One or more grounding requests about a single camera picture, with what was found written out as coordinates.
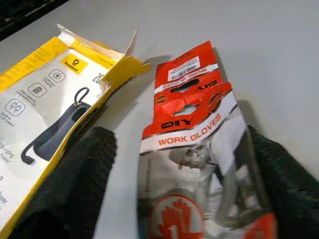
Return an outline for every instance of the hang hole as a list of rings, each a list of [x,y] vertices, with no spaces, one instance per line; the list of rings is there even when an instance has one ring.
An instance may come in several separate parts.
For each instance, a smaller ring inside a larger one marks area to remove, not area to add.
[[[215,100],[219,95],[220,95],[220,92],[216,93],[216,94],[210,99],[209,105],[211,105],[211,104],[214,102],[214,100]],[[214,107],[211,111],[212,111],[212,112],[215,112],[215,111],[218,109],[220,103],[221,103],[221,100],[219,100],[219,101],[217,102],[217,104],[215,105],[215,107]]]
[[[190,115],[192,114],[195,110],[197,109],[197,106],[195,105],[185,105],[184,108],[179,111],[179,112],[175,112],[174,116],[186,116],[186,115]]]
[[[216,97],[219,96],[219,95],[220,95],[220,92],[218,92],[215,95],[213,95],[213,97],[209,101],[209,104],[211,105],[211,103],[213,103],[214,99],[216,99]]]
[[[194,86],[194,85],[196,85],[196,84],[198,84],[199,83],[199,79],[194,79],[194,80],[191,80],[191,81],[189,81],[189,82],[187,82],[187,83],[185,83],[185,84],[183,84],[183,85],[181,85],[181,86],[179,86],[179,87],[176,87],[176,88],[173,88],[173,89],[171,89],[171,93],[174,93],[174,92],[185,92],[185,91],[187,91],[190,87],[192,87],[192,86]]]

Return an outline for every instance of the gray surface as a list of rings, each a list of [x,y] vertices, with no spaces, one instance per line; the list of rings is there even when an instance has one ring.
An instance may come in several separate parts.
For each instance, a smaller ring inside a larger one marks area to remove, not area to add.
[[[319,178],[319,2],[314,0],[70,0],[0,43],[4,70],[51,37],[56,23],[159,63],[206,40],[217,48],[248,123]],[[136,172],[153,118],[155,68],[118,91],[97,124],[116,132],[118,157],[96,239],[136,238]]]

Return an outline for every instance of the barcode sticker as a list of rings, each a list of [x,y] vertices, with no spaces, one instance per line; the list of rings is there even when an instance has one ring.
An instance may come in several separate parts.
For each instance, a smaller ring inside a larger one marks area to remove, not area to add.
[[[168,71],[168,81],[173,81],[178,79],[179,77],[182,77],[183,75],[187,74],[190,71],[193,71],[200,67],[199,57],[196,56],[193,59],[190,59],[189,61],[185,62],[184,64],[171,69]]]

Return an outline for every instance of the power bank image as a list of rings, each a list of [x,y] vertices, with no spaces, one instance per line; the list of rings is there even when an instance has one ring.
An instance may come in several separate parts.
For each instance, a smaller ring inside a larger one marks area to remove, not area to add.
[[[77,100],[78,95],[82,91],[86,92],[79,100]],[[75,94],[74,103],[70,105],[64,114],[22,151],[21,159],[24,163],[28,165],[33,165],[36,163],[35,158],[28,156],[28,153],[30,153],[31,150],[33,150],[33,154],[37,155],[38,157],[46,161],[50,161],[69,130],[91,107],[91,105],[82,102],[88,93],[88,88],[84,87],[80,89]]]

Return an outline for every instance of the black mesh fabric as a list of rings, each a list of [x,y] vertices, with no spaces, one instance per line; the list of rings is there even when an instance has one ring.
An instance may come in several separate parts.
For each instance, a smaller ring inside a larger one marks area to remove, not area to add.
[[[280,144],[250,127],[279,238],[319,238],[319,182]]]
[[[116,148],[114,134],[102,127],[70,146],[9,239],[91,239]]]

